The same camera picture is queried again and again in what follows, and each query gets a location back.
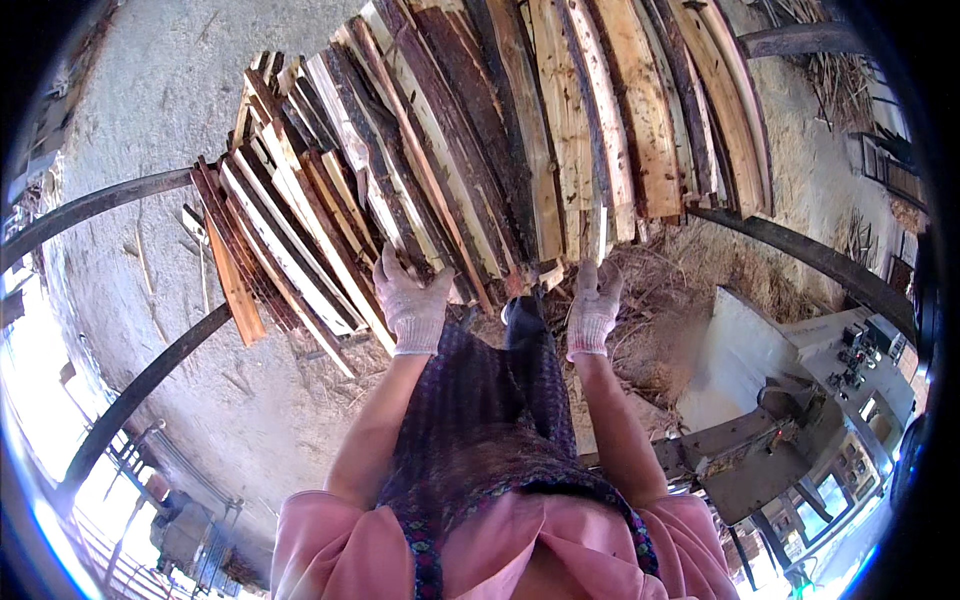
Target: white work glove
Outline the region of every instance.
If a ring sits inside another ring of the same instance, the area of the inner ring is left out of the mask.
[[[387,242],[373,267],[373,283],[387,328],[396,334],[396,353],[436,354],[453,269],[446,267],[421,288],[400,266],[393,244]]]
[[[589,259],[580,263],[577,292],[566,326],[566,360],[570,362],[574,354],[607,355],[607,335],[613,331],[620,311],[623,274],[609,260],[604,262],[603,271],[607,281],[598,289],[596,264]]]

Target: metal pipe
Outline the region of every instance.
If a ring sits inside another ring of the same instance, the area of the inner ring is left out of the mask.
[[[833,248],[766,219],[740,219],[730,212],[695,206],[688,206],[686,211],[701,219],[749,235],[813,267],[846,288],[854,298],[886,317],[911,344],[916,344],[913,303],[863,265],[855,263]]]
[[[750,587],[753,591],[756,591],[756,581],[754,581],[754,570],[750,568],[750,560],[747,558],[747,551],[743,549],[743,544],[740,543],[740,537],[736,534],[736,530],[733,529],[732,525],[727,526],[727,531],[730,532],[731,538],[733,538],[733,545],[736,546],[736,554],[740,557],[740,562],[743,564],[743,570],[747,573],[747,580],[750,582]]]
[[[93,429],[84,438],[84,443],[81,444],[77,454],[70,462],[63,481],[57,486],[58,509],[62,515],[68,514],[73,508],[73,502],[80,486],[93,470],[97,459],[109,447],[113,436],[120,431],[133,411],[190,352],[229,319],[230,309],[224,302],[200,320],[199,323],[190,327],[176,342],[164,350],[97,419]]]
[[[5,273],[14,262],[43,242],[94,215],[134,200],[190,185],[190,171],[187,167],[124,181],[54,208],[3,244],[0,249],[0,273]]]

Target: black pants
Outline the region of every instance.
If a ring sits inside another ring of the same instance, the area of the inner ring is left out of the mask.
[[[526,348],[527,340],[550,335],[543,320],[543,292],[534,290],[533,296],[518,296],[507,303],[507,332],[503,344],[507,350]]]

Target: metal frame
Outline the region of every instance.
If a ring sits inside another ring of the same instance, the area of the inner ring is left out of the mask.
[[[866,267],[853,262],[833,248],[766,219],[740,219],[722,210],[694,206],[688,206],[686,211],[701,219],[749,235],[813,267],[842,285],[857,300],[886,317],[910,343],[916,344],[913,303]]]

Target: lumber pile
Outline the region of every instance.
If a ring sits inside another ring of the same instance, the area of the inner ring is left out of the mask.
[[[243,342],[394,340],[385,241],[493,312],[684,205],[772,215],[762,114],[730,28],[681,0],[373,0],[310,59],[261,53],[228,152],[194,182]]]

